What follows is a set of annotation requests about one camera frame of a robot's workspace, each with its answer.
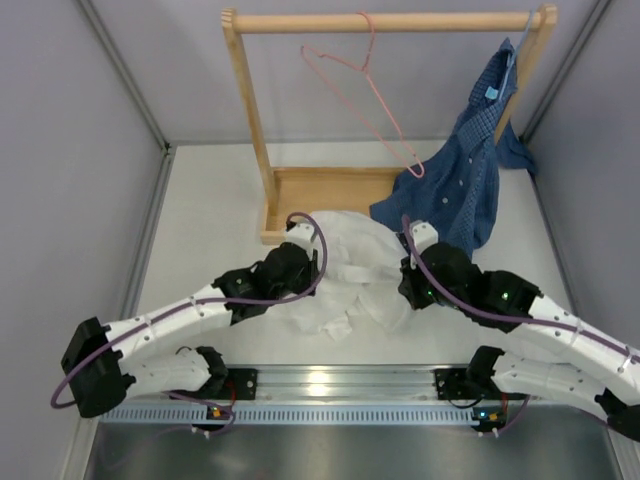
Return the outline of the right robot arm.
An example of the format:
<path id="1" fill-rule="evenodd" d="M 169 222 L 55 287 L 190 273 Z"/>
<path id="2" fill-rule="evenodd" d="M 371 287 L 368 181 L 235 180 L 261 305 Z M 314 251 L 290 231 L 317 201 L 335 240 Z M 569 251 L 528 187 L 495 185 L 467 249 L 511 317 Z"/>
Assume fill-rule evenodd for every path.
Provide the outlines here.
<path id="1" fill-rule="evenodd" d="M 505 348 L 479 347 L 465 372 L 478 396 L 522 394 L 572 406 L 615 432 L 639 438 L 639 352 L 558 305 L 508 271 L 483 271 L 460 249 L 440 242 L 400 264 L 398 287 L 411 308 L 438 304 L 473 323 L 547 352 L 532 360 Z"/>

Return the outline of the white shirt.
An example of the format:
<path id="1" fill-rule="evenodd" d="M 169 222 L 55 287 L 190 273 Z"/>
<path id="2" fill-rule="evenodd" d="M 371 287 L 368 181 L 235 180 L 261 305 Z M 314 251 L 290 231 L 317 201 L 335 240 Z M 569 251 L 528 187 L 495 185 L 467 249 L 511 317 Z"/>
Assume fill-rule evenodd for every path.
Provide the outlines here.
<path id="1" fill-rule="evenodd" d="M 354 319 L 394 331 L 413 311 L 398 292 L 406 250 L 396 233 L 371 218 L 349 211 L 316 211 L 311 217 L 323 232 L 328 264 L 313 296 L 279 305 L 276 316 L 304 334 L 325 334 L 341 341 Z"/>

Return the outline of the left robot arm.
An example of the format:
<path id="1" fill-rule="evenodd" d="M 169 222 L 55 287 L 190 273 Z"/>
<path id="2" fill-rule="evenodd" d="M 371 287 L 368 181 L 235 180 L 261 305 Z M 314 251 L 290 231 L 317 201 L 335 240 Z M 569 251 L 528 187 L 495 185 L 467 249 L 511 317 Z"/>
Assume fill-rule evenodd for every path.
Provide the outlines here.
<path id="1" fill-rule="evenodd" d="M 95 317 L 81 322 L 61 359 L 62 385 L 72 393 L 72 406 L 81 417 L 94 418 L 148 393 L 218 397 L 225 390 L 226 368 L 213 348 L 173 359 L 163 356 L 163 349 L 313 295 L 326 267 L 324 250 L 284 242 L 264 259 L 227 271 L 167 307 L 106 324 Z"/>

